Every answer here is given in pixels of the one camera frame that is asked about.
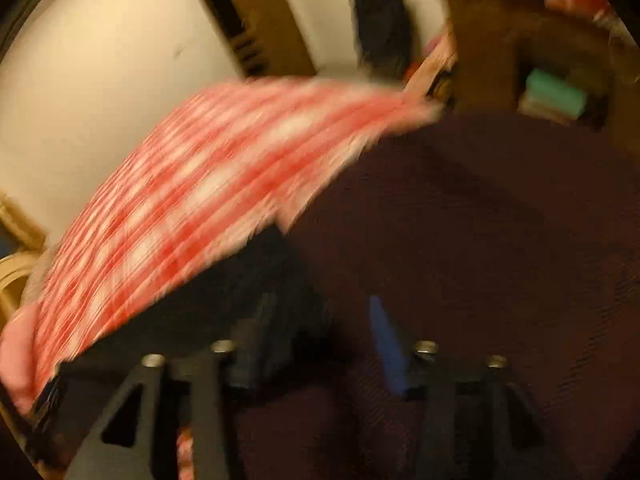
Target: red and white striped cloth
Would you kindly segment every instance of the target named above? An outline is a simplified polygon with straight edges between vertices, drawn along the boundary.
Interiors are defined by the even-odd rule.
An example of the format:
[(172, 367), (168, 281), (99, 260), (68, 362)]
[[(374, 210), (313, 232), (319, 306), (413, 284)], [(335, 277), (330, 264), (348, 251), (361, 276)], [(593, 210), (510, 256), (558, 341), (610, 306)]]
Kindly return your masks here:
[[(7, 334), (20, 320), (33, 323), (32, 346), (12, 348), (11, 337), (0, 346), (33, 363), (30, 387), (5, 381), (0, 360), (17, 405), (31, 405), (58, 362), (238, 250), (256, 229), (274, 220), (289, 228), (390, 126), (437, 115), (436, 105), (401, 92), (322, 80), (233, 82), (194, 95), (98, 189), (63, 237), (42, 296), (10, 321)], [(30, 359), (16, 355), (27, 347)]]

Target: metal bolt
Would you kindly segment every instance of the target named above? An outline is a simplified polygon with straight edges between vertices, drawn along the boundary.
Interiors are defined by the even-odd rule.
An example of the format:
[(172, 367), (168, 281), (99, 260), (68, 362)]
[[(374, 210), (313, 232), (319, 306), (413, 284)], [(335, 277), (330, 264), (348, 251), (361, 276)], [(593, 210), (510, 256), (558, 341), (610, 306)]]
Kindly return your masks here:
[(492, 355), (486, 360), (486, 365), (489, 368), (506, 368), (507, 358), (501, 355)]
[(437, 354), (438, 353), (438, 343), (433, 341), (418, 341), (415, 344), (415, 352), (418, 355), (424, 354)]
[(164, 356), (160, 354), (147, 354), (142, 358), (142, 365), (147, 368), (159, 368), (164, 364)]
[(229, 354), (236, 349), (236, 342), (231, 339), (221, 339), (211, 345), (211, 349), (216, 354)]

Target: silver screw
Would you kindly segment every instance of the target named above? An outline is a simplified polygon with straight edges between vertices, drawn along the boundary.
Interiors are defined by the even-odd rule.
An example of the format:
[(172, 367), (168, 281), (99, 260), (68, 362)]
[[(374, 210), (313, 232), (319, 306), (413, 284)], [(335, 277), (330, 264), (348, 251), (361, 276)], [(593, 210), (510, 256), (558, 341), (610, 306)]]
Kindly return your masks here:
[(492, 355), (486, 360), (486, 365), (489, 368), (506, 368), (507, 358), (501, 355)]
[(236, 349), (236, 342), (231, 339), (221, 339), (211, 345), (211, 350), (216, 354), (229, 354)]
[(418, 355), (431, 355), (438, 353), (438, 343), (433, 341), (418, 341), (415, 344), (414, 350)]
[(164, 356), (160, 354), (147, 354), (142, 358), (142, 365), (147, 368), (159, 368), (164, 364)]

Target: teal object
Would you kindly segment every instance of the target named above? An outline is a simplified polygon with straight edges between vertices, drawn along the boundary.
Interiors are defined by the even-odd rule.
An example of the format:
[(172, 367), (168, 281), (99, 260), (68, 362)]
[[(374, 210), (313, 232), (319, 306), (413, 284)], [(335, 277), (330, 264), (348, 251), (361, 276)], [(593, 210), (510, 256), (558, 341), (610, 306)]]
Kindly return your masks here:
[(527, 77), (527, 96), (572, 119), (577, 119), (587, 104), (587, 92), (540, 69)]

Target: dark maroon fabric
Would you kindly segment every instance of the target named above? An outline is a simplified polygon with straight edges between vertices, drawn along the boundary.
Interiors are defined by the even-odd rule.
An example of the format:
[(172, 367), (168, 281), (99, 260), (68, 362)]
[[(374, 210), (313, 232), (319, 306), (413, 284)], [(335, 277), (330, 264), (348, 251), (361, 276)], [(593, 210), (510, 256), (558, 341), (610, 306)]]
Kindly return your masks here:
[(604, 136), (516, 115), (453, 116), (363, 154), (289, 235), (342, 353), (238, 416), (248, 477), (411, 473), (424, 407), (386, 392), (377, 294), (441, 352), (505, 355), (581, 474), (602, 478), (640, 428), (639, 190)]

